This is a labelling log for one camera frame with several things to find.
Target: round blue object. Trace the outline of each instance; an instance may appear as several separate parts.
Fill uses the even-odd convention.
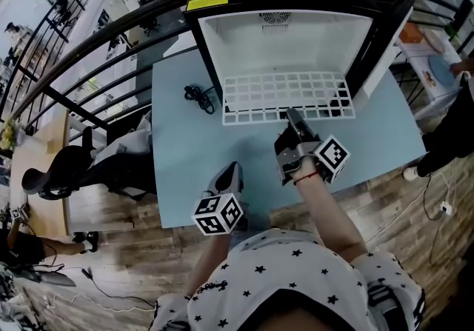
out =
[[[443,56],[434,55],[428,57],[428,64],[433,72],[433,78],[440,81],[443,86],[449,87],[454,84],[455,77],[450,71],[450,65],[444,60]]]

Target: light blue table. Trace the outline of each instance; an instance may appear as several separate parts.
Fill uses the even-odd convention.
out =
[[[211,178],[238,161],[244,170],[242,201],[252,213],[301,202],[292,184],[281,186],[273,143],[286,123],[222,126],[221,106],[206,114],[184,99],[184,86],[210,87],[199,51],[153,66],[153,155],[163,227],[193,224],[191,212]],[[322,139],[333,134],[350,152],[350,160],[330,190],[359,184],[425,154],[410,108],[392,74],[387,72],[356,119],[311,121]]]

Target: white shoe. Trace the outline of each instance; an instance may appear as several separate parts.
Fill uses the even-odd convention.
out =
[[[415,181],[419,177],[416,167],[407,168],[403,171],[403,178],[407,181]]]

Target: white star-patterned shirt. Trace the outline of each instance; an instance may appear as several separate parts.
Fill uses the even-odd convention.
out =
[[[280,290],[301,293],[346,330],[417,330],[424,310],[423,289],[394,255],[372,252],[348,264],[317,235],[271,229],[233,248],[192,297],[160,297],[150,329],[239,330]]]

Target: fridge vent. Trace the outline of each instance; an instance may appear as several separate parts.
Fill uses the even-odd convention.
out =
[[[260,16],[268,24],[283,24],[287,22],[291,13],[260,13]]]
[[[259,13],[263,19],[261,30],[263,33],[267,32],[281,32],[288,29],[291,13]]]

